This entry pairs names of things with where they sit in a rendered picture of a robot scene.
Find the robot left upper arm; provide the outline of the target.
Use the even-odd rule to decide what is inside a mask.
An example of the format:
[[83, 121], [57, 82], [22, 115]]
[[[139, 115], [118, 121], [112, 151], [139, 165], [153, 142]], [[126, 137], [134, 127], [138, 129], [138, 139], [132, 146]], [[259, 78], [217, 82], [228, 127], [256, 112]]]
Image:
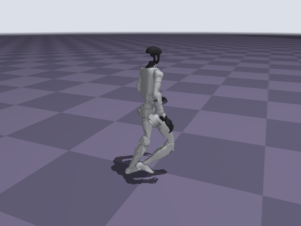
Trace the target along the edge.
[[140, 69], [140, 75], [139, 75], [139, 79], [138, 79], [138, 82], [137, 82], [137, 85], [136, 85], [136, 88], [138, 91], [141, 91], [141, 72], [142, 72], [142, 69]]

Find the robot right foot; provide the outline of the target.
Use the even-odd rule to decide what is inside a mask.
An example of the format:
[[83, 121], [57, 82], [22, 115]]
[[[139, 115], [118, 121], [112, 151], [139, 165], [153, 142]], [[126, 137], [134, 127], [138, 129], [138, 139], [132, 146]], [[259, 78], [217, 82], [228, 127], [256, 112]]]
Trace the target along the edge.
[[149, 172], [149, 173], [154, 173], [154, 170], [152, 169], [152, 168], [150, 168], [149, 167], [149, 165], [147, 165], [147, 166], [144, 166], [143, 165], [143, 163], [144, 162], [141, 162], [141, 161], [139, 161], [137, 164], [136, 164], [136, 167], [138, 167], [138, 168], [140, 168], [140, 169], [143, 169], [143, 170], [145, 170], [146, 172]]

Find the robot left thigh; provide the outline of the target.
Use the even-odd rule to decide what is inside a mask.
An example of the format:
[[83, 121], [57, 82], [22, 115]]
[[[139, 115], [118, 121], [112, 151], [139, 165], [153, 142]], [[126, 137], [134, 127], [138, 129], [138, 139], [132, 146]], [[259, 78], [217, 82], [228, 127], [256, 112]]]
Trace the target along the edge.
[[[137, 108], [137, 113], [141, 117], [140, 107]], [[141, 145], [145, 146], [150, 143], [151, 134], [152, 134], [152, 125], [142, 117], [142, 127], [145, 135], [140, 138], [140, 143]]]

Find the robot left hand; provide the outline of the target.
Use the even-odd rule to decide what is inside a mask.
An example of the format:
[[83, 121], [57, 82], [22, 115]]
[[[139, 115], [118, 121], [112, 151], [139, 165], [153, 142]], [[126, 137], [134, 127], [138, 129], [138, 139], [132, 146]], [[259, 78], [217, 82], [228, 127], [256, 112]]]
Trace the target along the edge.
[[[154, 102], [155, 101], [157, 101], [157, 100], [154, 100]], [[165, 104], [165, 102], [167, 103], [167, 99], [165, 98], [165, 97], [162, 97], [162, 101], [164, 102], [164, 104]], [[163, 103], [162, 103], [163, 104]]]

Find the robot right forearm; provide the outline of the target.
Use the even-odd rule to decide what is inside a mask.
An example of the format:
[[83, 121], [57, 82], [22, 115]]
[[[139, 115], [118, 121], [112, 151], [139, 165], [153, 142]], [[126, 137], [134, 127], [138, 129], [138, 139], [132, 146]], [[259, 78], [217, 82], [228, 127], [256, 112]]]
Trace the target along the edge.
[[161, 93], [157, 94], [157, 101], [154, 104], [156, 106], [158, 117], [163, 116], [165, 118], [166, 114], [164, 113], [164, 109], [163, 109], [163, 105], [162, 105], [162, 95], [161, 95]]

